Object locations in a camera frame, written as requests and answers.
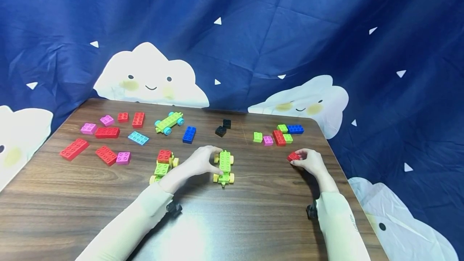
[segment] toy car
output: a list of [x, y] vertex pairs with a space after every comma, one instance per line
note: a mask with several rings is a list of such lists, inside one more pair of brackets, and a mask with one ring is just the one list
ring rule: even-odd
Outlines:
[[219, 168], [224, 172], [224, 174], [218, 175], [214, 173], [213, 182], [218, 182], [224, 188], [226, 184], [233, 184], [235, 180], [235, 175], [231, 173], [231, 165], [233, 164], [233, 156], [228, 151], [223, 151], [220, 154], [214, 155], [214, 163], [219, 162]]
[[179, 158], [174, 157], [170, 150], [160, 150], [156, 160], [155, 173], [150, 177], [150, 184], [158, 182], [169, 170], [179, 165]]
[[155, 129], [157, 133], [162, 132], [164, 135], [171, 134], [171, 127], [174, 125], [182, 126], [184, 124], [184, 119], [182, 118], [184, 114], [182, 112], [169, 112], [168, 117], [165, 120], [156, 120]]

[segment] blue lego brick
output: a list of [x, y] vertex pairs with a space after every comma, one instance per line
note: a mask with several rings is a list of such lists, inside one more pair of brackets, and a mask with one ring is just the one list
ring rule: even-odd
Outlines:
[[305, 130], [301, 125], [287, 125], [290, 135], [302, 135]]
[[196, 127], [188, 126], [187, 130], [184, 133], [184, 137], [182, 138], [182, 142], [192, 144], [193, 137], [195, 137], [196, 131]]
[[146, 137], [145, 135], [141, 135], [137, 131], [132, 132], [127, 138], [130, 140], [140, 144], [144, 145], [150, 138]]

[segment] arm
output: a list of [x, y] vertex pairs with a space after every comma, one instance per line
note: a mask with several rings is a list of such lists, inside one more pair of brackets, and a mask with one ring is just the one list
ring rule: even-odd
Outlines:
[[76, 261], [126, 260], [140, 240], [161, 221], [173, 194], [190, 176], [205, 172], [223, 174], [209, 163], [210, 155], [220, 151], [222, 149], [213, 146], [200, 147], [183, 164], [147, 187], [100, 231]]
[[311, 149], [300, 149], [296, 154], [300, 155], [300, 160], [293, 160], [291, 164], [306, 169], [319, 184], [321, 196], [316, 200], [317, 216], [329, 260], [369, 261], [353, 212], [327, 171], [321, 154]]

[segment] red lego brick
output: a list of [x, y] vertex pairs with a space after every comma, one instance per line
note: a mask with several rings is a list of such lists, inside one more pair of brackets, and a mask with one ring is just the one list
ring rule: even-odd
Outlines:
[[104, 145], [101, 148], [98, 148], [95, 153], [107, 164], [107, 166], [112, 166], [116, 162], [117, 155], [111, 151], [110, 148], [107, 148]]
[[169, 158], [171, 158], [171, 151], [170, 150], [160, 150], [158, 154], [158, 158], [156, 159], [159, 163], [169, 163]]
[[68, 145], [67, 148], [61, 151], [59, 155], [61, 155], [65, 160], [71, 161], [88, 147], [88, 142], [78, 138], [76, 141]]
[[144, 120], [145, 120], [144, 112], [135, 112], [134, 120], [132, 120], [132, 127], [134, 127], [134, 128], [142, 128]]
[[118, 138], [119, 137], [118, 127], [99, 127], [95, 131], [95, 137], [97, 138]]
[[119, 113], [119, 114], [117, 115], [117, 121], [118, 121], [119, 123], [129, 122], [129, 113], [128, 113], [128, 112]]
[[292, 152], [290, 153], [290, 155], [287, 156], [287, 160], [288, 161], [292, 161], [292, 160], [300, 160], [300, 156], [298, 154], [296, 154], [295, 152]]
[[285, 141], [284, 135], [281, 130], [274, 130], [274, 132], [272, 132], [272, 135], [274, 136], [275, 144], [277, 144], [277, 146], [286, 145], [287, 142]]

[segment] light blue lego brick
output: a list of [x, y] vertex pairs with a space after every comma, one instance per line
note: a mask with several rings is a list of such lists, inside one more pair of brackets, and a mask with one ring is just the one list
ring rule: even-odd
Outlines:
[[147, 141], [149, 141], [150, 138], [146, 137], [145, 135], [141, 135], [137, 131], [132, 132], [127, 138], [130, 140], [140, 144], [144, 145]]

